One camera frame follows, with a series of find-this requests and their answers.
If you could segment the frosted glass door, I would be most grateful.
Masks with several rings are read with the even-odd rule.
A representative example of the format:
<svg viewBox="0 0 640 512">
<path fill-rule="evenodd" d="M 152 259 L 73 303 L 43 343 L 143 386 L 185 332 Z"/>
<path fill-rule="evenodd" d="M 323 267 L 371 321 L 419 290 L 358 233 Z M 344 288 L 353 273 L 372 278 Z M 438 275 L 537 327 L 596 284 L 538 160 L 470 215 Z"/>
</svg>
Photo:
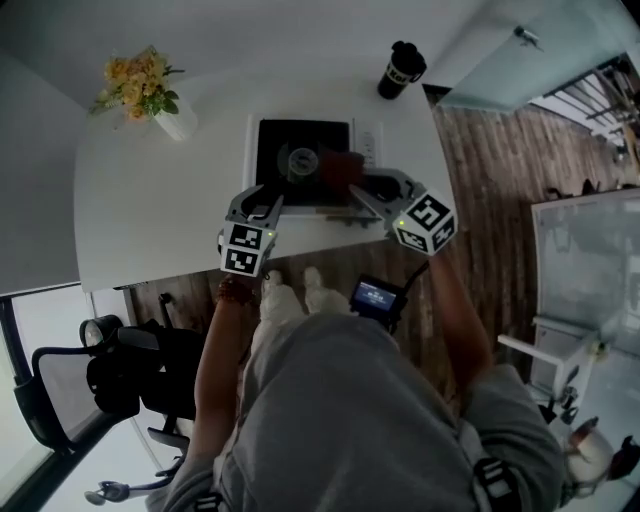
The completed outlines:
<svg viewBox="0 0 640 512">
<path fill-rule="evenodd" d="M 513 35 L 521 25 L 538 51 Z M 482 0 L 434 58 L 441 107 L 512 112 L 640 42 L 640 0 Z"/>
</svg>

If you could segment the black and white portable gas stove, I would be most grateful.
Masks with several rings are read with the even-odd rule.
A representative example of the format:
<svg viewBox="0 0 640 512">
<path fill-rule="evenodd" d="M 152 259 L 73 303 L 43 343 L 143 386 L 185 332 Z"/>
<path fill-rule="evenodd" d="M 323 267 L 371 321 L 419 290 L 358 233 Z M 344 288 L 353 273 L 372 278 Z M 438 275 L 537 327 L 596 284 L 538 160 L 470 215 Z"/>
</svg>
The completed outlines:
<svg viewBox="0 0 640 512">
<path fill-rule="evenodd" d="M 251 120 L 246 188 L 261 185 L 256 213 L 267 201 L 284 197 L 282 218 L 322 219 L 363 227 L 376 216 L 347 197 L 349 177 L 359 164 L 383 163 L 383 125 L 365 118 L 260 117 Z"/>
</svg>

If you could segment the black mesh office chair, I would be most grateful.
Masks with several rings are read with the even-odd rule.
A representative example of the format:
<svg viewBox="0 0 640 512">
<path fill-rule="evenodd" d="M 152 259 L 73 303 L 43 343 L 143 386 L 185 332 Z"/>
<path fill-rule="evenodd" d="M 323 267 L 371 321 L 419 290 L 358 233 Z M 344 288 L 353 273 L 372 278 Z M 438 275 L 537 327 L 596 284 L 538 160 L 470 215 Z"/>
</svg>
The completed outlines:
<svg viewBox="0 0 640 512">
<path fill-rule="evenodd" d="M 85 297 L 91 308 L 89 319 L 113 314 L 120 318 L 122 327 L 143 325 L 135 324 L 129 311 L 129 300 L 123 292 L 91 292 Z M 168 317 L 157 323 L 175 328 Z M 42 347 L 33 353 L 29 367 L 31 378 L 18 385 L 14 393 L 35 439 L 43 447 L 51 449 L 52 454 L 2 505 L 3 512 L 40 510 L 114 426 L 133 419 L 142 410 L 148 410 L 141 407 L 138 414 L 124 418 L 106 413 L 96 404 L 86 373 L 90 351 L 102 344 L 93 347 L 83 347 L 82 343 L 71 348 Z M 155 441 L 174 449 L 176 454 L 170 466 L 160 468 L 154 482 L 144 485 L 103 481 L 98 490 L 88 492 L 88 502 L 96 506 L 106 502 L 121 503 L 145 496 L 171 482 L 184 460 L 189 439 L 176 429 L 177 421 L 183 418 L 160 415 L 165 419 L 163 427 L 148 428 L 141 441 L 143 444 Z"/>
</svg>

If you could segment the person's white trousers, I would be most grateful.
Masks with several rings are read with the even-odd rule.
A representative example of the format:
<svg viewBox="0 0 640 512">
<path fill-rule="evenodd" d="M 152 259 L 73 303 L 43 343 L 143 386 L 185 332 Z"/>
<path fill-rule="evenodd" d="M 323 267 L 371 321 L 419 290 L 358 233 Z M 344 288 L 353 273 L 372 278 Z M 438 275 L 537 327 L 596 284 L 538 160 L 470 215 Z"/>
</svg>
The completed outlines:
<svg viewBox="0 0 640 512">
<path fill-rule="evenodd" d="M 351 315 L 348 299 L 324 285 L 320 271 L 307 267 L 303 274 L 304 303 L 302 306 L 293 288 L 286 285 L 277 270 L 268 273 L 261 285 L 260 320 L 250 347 L 250 358 L 265 343 L 274 338 L 284 325 L 320 313 Z"/>
</svg>

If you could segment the white side table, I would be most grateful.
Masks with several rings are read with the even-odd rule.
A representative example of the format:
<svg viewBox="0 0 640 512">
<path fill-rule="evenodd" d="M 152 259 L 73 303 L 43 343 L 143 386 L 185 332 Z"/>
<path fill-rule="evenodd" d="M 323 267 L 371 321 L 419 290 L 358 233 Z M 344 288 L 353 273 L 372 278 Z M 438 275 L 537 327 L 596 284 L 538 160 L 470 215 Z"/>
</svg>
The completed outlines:
<svg viewBox="0 0 640 512">
<path fill-rule="evenodd" d="M 497 338 L 510 352 L 531 359 L 526 387 L 549 423 L 574 422 L 595 364 L 607 357 L 609 344 L 600 332 L 542 316 L 533 318 L 535 341 L 507 334 Z"/>
</svg>

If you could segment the black backpack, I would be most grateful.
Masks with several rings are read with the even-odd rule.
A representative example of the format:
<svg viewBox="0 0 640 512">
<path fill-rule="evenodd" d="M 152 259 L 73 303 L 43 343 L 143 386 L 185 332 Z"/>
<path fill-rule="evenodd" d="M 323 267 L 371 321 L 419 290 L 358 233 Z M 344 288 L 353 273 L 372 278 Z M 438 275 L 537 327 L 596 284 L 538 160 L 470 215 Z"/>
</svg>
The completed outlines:
<svg viewBox="0 0 640 512">
<path fill-rule="evenodd" d="M 86 380 L 99 408 L 124 418 L 141 407 L 195 418 L 194 387 L 204 337 L 156 321 L 120 327 L 90 351 Z"/>
</svg>

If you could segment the glass partition panel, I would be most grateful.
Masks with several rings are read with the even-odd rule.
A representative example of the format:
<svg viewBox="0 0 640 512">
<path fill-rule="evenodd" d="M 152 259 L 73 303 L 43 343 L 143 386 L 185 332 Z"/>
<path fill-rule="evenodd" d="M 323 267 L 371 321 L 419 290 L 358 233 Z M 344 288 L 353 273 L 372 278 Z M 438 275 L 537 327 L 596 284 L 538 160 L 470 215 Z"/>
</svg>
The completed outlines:
<svg viewBox="0 0 640 512">
<path fill-rule="evenodd" d="M 531 206 L 536 313 L 640 358 L 640 188 Z"/>
</svg>

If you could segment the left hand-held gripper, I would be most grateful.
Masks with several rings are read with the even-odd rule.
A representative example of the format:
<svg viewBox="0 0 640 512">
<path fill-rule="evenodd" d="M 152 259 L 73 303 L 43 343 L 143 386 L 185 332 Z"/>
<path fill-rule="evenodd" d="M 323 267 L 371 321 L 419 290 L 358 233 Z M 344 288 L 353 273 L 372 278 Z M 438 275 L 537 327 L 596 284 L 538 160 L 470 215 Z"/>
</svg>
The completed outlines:
<svg viewBox="0 0 640 512">
<path fill-rule="evenodd" d="M 277 197 L 265 218 L 250 218 L 260 205 L 263 188 L 263 185 L 252 186 L 231 200 L 218 235 L 222 271 L 256 277 L 275 246 L 284 196 Z"/>
</svg>

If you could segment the person's right forearm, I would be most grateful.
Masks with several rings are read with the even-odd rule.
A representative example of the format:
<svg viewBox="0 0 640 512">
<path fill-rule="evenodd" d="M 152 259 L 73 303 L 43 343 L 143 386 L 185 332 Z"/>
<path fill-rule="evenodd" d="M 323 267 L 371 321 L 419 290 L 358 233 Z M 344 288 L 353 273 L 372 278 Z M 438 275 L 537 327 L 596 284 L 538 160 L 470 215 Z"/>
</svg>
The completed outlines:
<svg viewBox="0 0 640 512">
<path fill-rule="evenodd" d="M 429 258 L 434 304 L 457 389 L 464 394 L 493 366 L 492 345 L 454 262 L 444 250 Z"/>
</svg>

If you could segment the yellow flower bouquet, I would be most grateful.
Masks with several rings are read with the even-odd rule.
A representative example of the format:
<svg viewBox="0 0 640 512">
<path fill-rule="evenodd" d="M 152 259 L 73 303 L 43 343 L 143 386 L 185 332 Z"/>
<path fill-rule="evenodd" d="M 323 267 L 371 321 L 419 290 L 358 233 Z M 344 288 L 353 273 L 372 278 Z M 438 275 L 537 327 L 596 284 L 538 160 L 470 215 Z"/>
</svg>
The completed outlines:
<svg viewBox="0 0 640 512">
<path fill-rule="evenodd" d="M 91 115 L 124 107 L 130 120 L 153 118 L 160 113 L 177 115 L 179 95 L 169 77 L 184 70 L 168 63 L 152 45 L 133 57 L 112 56 L 105 64 L 105 88 L 89 108 Z"/>
</svg>

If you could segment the small black screen device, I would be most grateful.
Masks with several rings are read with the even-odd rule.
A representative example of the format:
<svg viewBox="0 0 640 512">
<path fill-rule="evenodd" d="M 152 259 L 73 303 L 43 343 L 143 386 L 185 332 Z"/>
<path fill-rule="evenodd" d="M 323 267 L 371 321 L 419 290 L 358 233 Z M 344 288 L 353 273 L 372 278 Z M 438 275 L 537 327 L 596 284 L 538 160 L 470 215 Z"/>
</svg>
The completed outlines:
<svg viewBox="0 0 640 512">
<path fill-rule="evenodd" d="M 404 288 L 367 274 L 359 276 L 349 300 L 353 313 L 375 320 L 390 334 L 396 331 L 406 304 L 407 291 Z"/>
</svg>

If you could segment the round black device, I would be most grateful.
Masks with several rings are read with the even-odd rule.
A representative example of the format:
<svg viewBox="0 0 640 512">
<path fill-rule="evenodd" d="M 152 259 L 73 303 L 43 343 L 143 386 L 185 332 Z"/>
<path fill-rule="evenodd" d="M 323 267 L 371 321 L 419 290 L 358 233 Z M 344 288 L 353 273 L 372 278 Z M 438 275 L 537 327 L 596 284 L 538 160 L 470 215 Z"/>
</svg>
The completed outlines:
<svg viewBox="0 0 640 512">
<path fill-rule="evenodd" d="M 79 327 L 83 347 L 93 347 L 109 340 L 111 335 L 123 326 L 119 317 L 113 314 L 83 321 Z"/>
</svg>

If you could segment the person's left forearm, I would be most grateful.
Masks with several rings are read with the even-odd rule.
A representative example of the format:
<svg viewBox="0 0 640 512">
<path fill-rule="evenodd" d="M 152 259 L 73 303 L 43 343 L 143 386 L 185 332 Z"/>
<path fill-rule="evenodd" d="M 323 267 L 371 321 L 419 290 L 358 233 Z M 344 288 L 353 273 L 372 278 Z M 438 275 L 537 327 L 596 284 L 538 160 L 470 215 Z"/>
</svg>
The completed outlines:
<svg viewBox="0 0 640 512">
<path fill-rule="evenodd" d="M 194 388 L 196 414 L 187 451 L 189 460 L 215 457 L 236 421 L 243 314 L 256 280 L 229 274 L 221 281 Z"/>
</svg>

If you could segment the black bottle with white label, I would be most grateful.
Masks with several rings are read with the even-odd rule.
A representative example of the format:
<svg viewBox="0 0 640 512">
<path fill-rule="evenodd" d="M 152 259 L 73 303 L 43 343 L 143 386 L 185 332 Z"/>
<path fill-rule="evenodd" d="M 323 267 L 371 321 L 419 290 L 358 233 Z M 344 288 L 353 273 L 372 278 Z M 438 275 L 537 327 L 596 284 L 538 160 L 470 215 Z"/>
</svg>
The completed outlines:
<svg viewBox="0 0 640 512">
<path fill-rule="evenodd" d="M 386 100 L 394 100 L 409 84 L 417 82 L 426 70 L 426 61 L 417 47 L 410 42 L 397 41 L 391 47 L 391 56 L 377 85 L 377 92 Z"/>
</svg>

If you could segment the reddish brown cloth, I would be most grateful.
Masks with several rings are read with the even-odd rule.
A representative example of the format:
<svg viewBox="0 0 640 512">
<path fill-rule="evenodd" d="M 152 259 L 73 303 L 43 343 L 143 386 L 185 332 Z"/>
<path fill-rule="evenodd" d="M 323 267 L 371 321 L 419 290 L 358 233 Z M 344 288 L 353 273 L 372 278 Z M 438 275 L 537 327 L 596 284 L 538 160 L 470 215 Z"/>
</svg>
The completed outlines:
<svg viewBox="0 0 640 512">
<path fill-rule="evenodd" d="M 357 152 L 325 152 L 319 160 L 319 177 L 337 198 L 349 201 L 350 187 L 363 180 L 365 158 Z"/>
</svg>

